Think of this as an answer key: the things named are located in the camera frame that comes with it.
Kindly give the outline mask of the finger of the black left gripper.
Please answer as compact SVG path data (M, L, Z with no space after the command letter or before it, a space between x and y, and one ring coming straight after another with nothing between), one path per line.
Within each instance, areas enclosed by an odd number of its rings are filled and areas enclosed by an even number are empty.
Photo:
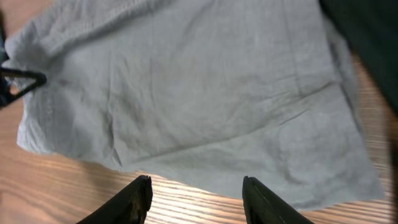
M19 88L19 92L13 93L11 91L11 81L8 81L7 78L30 79L32 83L28 84L23 89ZM5 108L9 106L29 92L45 85L46 82L47 78L43 73L1 67L1 107Z

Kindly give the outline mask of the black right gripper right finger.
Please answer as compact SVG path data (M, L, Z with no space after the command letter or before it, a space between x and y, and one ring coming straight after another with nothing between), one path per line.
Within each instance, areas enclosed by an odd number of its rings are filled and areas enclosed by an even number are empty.
M313 224L255 177L244 177L242 197L247 224Z

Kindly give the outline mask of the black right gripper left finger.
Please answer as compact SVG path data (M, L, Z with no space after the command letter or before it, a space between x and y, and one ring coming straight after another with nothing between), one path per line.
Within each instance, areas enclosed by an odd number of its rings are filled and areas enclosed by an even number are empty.
M77 224L144 224L152 198L151 177L140 175Z

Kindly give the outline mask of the grey cotton shorts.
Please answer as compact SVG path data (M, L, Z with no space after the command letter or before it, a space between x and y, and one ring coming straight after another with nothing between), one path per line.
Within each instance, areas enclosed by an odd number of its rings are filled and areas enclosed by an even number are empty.
M381 199L345 40L306 0L56 1L6 40L42 72L25 150L299 210Z

